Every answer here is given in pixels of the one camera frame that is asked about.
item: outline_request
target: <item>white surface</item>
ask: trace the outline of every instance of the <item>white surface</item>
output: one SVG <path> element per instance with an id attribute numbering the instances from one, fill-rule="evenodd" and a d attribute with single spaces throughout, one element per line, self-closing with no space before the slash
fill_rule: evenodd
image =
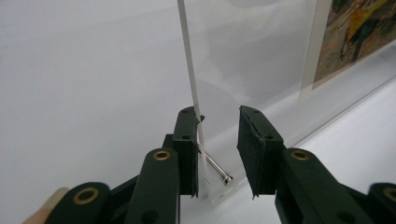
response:
<path id="1" fill-rule="evenodd" d="M 205 147 L 236 181 L 245 178 L 236 150 L 240 105 L 260 109 L 294 146 L 396 75 L 389 49 L 300 101 L 316 2 L 186 0 Z M 216 174 L 209 180 L 215 197 L 224 193 Z"/>
<path id="2" fill-rule="evenodd" d="M 347 111 L 300 148 L 312 151 L 335 176 L 367 193 L 371 184 L 396 183 L 396 81 Z M 195 202 L 181 223 L 280 223 L 273 196 L 251 200 L 249 186 L 218 206 Z"/>
<path id="3" fill-rule="evenodd" d="M 207 19 L 204 24 L 209 24 L 207 27 L 192 27 L 191 30 L 195 28 L 195 31 L 200 31 L 202 28 L 201 35 L 211 31 L 212 35 L 207 39 L 213 41 L 211 43 L 221 44 L 226 39 L 222 37 L 229 36 L 231 44 L 235 44 L 235 48 L 217 49 L 222 54 L 213 58 L 222 68 L 220 71 L 224 71 L 223 75 L 233 70 L 229 67 L 230 63 L 237 66 L 238 73 L 253 72 L 247 75 L 246 80 L 208 73 L 207 77 L 214 82 L 208 85 L 206 90 L 212 91 L 206 94 L 217 94 L 204 95 L 200 101 L 222 111 L 219 103 L 234 102 L 226 91 L 232 91 L 240 83 L 244 88 L 234 90 L 242 99 L 246 95 L 238 92 L 247 91 L 247 96 L 254 93 L 265 97 L 271 92 L 276 98 L 270 97 L 269 101 L 265 98 L 268 105 L 277 103 L 279 99 L 298 99 L 295 90 L 300 88 L 299 74 L 290 76 L 287 71 L 302 66 L 299 62 L 304 46 L 285 45 L 290 51 L 281 50 L 278 46 L 306 40 L 309 24 L 304 22 L 309 21 L 309 15 L 304 13 L 312 9 L 310 2 L 267 1 L 256 5 L 255 1 L 190 1 L 190 6 L 198 9 L 193 11 L 196 14 L 191 15 L 201 15 Z M 162 145 L 164 135 L 174 129 L 177 112 L 192 105 L 176 3 L 159 0 L 132 3 L 123 0 L 0 2 L 0 223 L 21 223 L 59 187 L 73 188 L 87 181 L 101 181 L 114 188 L 137 175 L 146 153 Z M 218 7 L 205 5 L 207 3 L 215 4 L 222 10 L 216 11 Z M 247 10 L 234 14 L 225 6 L 246 7 Z M 277 12 L 288 15 L 282 20 L 289 21 L 288 26 L 274 25 L 274 17 L 282 19 Z M 249 21 L 240 23 L 239 28 L 249 27 L 250 33 L 243 29 L 230 30 L 230 26 L 221 23 L 221 20 L 212 22 L 212 19 L 218 18 L 223 21 L 230 18 L 236 22 Z M 255 27 L 256 21 L 265 21 L 265 24 Z M 260 29 L 266 25 L 271 27 L 271 35 L 260 35 Z M 243 38 L 231 36 L 239 33 L 246 35 Z M 242 40 L 251 44 L 240 49 L 241 46 L 236 44 L 242 44 Z M 262 60 L 251 64 L 253 61 L 249 57 L 261 57 Z M 207 59 L 195 60 L 201 72 L 205 71 L 205 66 L 213 68 Z M 270 76 L 265 79 L 270 88 L 263 88 L 256 79 L 261 77 L 262 68 Z M 333 165 L 333 161 L 329 161 L 330 170 L 335 172 L 336 177 L 343 178 L 338 173 L 345 175 L 347 172 L 354 176 L 349 181 L 372 182 L 376 179 L 372 179 L 371 175 L 379 178 L 381 175 L 377 171 L 392 167 L 389 161 L 394 158 L 394 153 L 389 148 L 395 144 L 389 134 L 394 132 L 395 127 L 392 119 L 395 111 L 394 85 L 381 92 L 369 101 L 371 103 L 367 103 L 373 106 L 368 108 L 377 108 L 378 111 L 367 109 L 363 104 L 354 110 L 360 111 L 356 118 L 353 116 L 355 112 L 350 113 L 330 128 L 335 130 L 334 133 L 344 131 L 345 134 L 325 134 L 322 138 L 318 135 L 314 138 L 318 139 L 318 146 L 307 145 L 307 149 L 314 146 L 313 150 L 319 158 L 327 160 L 339 155 L 331 143 L 340 142 L 341 145 L 336 148 L 340 153 L 346 154 L 347 151 L 347 155 L 352 157 L 350 159 L 365 161 L 341 163 L 342 160 L 350 161 L 346 157 L 338 158 Z M 230 119 L 219 118 L 216 111 L 203 111 L 205 122 L 211 123 L 210 119 L 237 122 L 238 106 L 226 108 L 236 115 L 230 116 Z M 275 123 L 281 119 L 292 119 L 277 111 L 278 108 L 270 108 L 264 112 L 278 115 Z M 304 112 L 310 112 L 309 115 L 313 113 L 303 109 L 300 111 Z M 360 118 L 369 118 L 371 122 Z M 361 133 L 354 133 L 354 129 L 349 129 L 352 127 L 357 127 Z M 386 133 L 382 132 L 384 129 L 387 129 L 388 135 L 382 134 Z M 297 133 L 286 128 L 283 130 Z M 217 139 L 212 139 L 212 146 L 216 148 L 216 144 L 221 144 L 223 139 L 230 141 L 227 134 L 214 134 Z M 346 141 L 346 148 L 342 147 L 343 141 L 338 141 L 337 136 L 341 137 L 338 140 Z M 358 147 L 352 150 L 349 145 L 353 144 Z M 215 152 L 212 156 L 217 161 L 225 160 L 220 164 L 231 173 L 241 173 L 242 167 L 227 162 L 239 160 L 235 145 L 233 143 L 233 147 L 227 148 L 233 153 Z M 371 148 L 364 148 L 372 145 L 375 145 L 374 155 Z M 359 159 L 354 157 L 356 154 L 364 157 Z M 369 168 L 370 176 L 359 173 Z M 392 171 L 389 170 L 386 175 L 393 175 Z M 391 179 L 394 175 L 383 178 L 396 182 Z M 350 185 L 366 191 L 368 184 L 358 185 L 360 183 L 357 182 L 357 187 Z M 204 197 L 195 201 L 183 197 L 182 223 L 258 223 L 267 218 L 269 223 L 276 223 L 273 199 L 260 197 L 251 201 L 248 188 L 217 207 L 212 207 L 205 200 L 204 192 L 200 195 Z"/>
<path id="4" fill-rule="evenodd" d="M 192 105 L 176 1 L 1 1 L 0 17 L 0 223 L 138 175 Z"/>

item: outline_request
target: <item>colorful picture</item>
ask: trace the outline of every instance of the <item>colorful picture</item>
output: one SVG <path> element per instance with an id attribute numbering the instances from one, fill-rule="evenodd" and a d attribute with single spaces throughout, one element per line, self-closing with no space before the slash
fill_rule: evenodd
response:
<path id="1" fill-rule="evenodd" d="M 332 0 L 312 89 L 396 39 L 396 0 Z"/>

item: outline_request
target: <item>white wall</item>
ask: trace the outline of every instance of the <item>white wall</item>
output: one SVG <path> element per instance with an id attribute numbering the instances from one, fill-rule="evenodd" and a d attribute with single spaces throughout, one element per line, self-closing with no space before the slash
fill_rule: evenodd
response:
<path id="1" fill-rule="evenodd" d="M 313 152 L 339 182 L 367 194 L 374 183 L 396 184 L 395 114 L 393 80 L 299 147 Z M 251 198 L 250 187 L 245 186 L 217 206 L 196 200 L 182 207 L 181 223 L 280 223 L 273 196 Z"/>
<path id="2" fill-rule="evenodd" d="M 0 222 L 138 175 L 191 105 L 176 1 L 1 1 Z"/>

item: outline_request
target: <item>metal screw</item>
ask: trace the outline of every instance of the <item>metal screw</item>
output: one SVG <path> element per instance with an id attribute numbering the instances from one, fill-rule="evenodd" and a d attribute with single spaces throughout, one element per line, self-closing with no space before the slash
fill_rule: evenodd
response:
<path id="1" fill-rule="evenodd" d="M 201 147 L 198 145 L 198 152 L 200 155 L 202 155 L 201 152 Z M 221 180 L 223 181 L 223 184 L 225 187 L 227 187 L 229 184 L 233 183 L 233 177 L 226 173 L 221 167 L 207 154 L 206 152 L 206 160 L 209 162 L 210 166 L 220 175 Z"/>

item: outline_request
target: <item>clear acrylic sheet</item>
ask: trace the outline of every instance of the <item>clear acrylic sheet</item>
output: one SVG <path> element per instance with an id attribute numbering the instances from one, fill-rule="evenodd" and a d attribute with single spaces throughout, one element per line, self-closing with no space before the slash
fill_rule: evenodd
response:
<path id="1" fill-rule="evenodd" d="M 395 75 L 396 50 L 387 48 L 300 100 L 316 4 L 185 1 L 205 149 L 234 177 L 224 187 L 207 168 L 212 203 L 247 183 L 236 149 L 240 105 L 260 109 L 291 147 Z"/>

